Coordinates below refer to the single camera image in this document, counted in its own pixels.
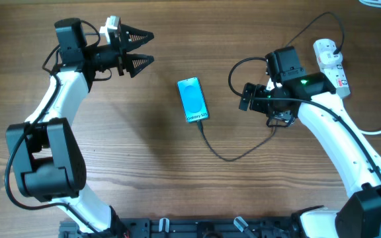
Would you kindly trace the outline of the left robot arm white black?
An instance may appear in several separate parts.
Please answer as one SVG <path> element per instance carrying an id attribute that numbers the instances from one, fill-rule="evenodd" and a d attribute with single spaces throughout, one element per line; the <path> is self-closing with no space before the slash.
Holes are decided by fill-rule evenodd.
<path id="1" fill-rule="evenodd" d="M 136 49 L 153 39 L 152 32 L 122 24 L 111 16 L 92 34 L 107 43 L 87 43 L 85 21 L 62 19 L 55 23 L 58 45 L 51 51 L 50 86 L 36 110 L 20 124 L 7 128 L 9 159 L 5 190 L 15 197 L 10 179 L 19 192 L 38 201 L 37 210 L 59 207 L 76 223 L 82 237 L 129 237 L 130 230 L 114 209 L 87 185 L 85 161 L 71 125 L 83 99 L 97 82 L 97 72 L 117 69 L 119 75 L 136 76 L 154 61 Z"/>

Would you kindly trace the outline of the white power strip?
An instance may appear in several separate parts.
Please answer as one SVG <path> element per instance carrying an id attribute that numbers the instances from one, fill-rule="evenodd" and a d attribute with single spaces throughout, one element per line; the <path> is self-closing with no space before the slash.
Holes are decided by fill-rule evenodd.
<path id="1" fill-rule="evenodd" d="M 337 47 L 335 42 L 330 39 L 319 39 L 316 40 L 313 44 L 314 52 L 317 59 L 317 64 L 322 73 L 324 73 L 331 83 L 336 88 L 336 93 L 340 96 L 341 99 L 349 96 L 351 94 L 349 84 L 343 69 L 343 62 L 341 64 L 334 65 L 333 67 L 322 68 L 319 65 L 318 57 L 324 51 L 335 51 Z"/>

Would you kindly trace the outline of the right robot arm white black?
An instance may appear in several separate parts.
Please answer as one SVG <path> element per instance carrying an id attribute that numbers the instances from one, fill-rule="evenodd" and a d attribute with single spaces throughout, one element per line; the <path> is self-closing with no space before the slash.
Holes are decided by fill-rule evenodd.
<path id="1" fill-rule="evenodd" d="M 289 112 L 320 142 L 337 169 L 348 200 L 338 211 L 308 208 L 296 214 L 301 237 L 381 237 L 381 156 L 351 120 L 323 73 L 279 81 L 268 89 L 247 83 L 241 110 L 275 118 Z"/>

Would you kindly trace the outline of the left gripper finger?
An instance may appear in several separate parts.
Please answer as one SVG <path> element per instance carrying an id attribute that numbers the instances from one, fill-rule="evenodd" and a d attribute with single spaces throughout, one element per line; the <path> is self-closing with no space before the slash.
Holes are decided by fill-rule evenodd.
<path id="1" fill-rule="evenodd" d="M 130 74 L 131 78 L 133 78 L 153 62 L 153 56 L 144 54 L 126 54 L 125 70 Z"/>
<path id="2" fill-rule="evenodd" d="M 154 34 L 152 32 L 121 24 L 121 48 L 125 52 L 131 52 L 153 39 Z"/>

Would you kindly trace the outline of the Galaxy smartphone with teal screen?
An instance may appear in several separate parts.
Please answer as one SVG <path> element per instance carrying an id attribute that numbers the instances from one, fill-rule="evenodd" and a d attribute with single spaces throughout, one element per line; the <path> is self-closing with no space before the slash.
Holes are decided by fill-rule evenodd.
<path id="1" fill-rule="evenodd" d="M 178 81 L 177 88 L 187 123 L 209 118 L 208 107 L 198 77 Z"/>

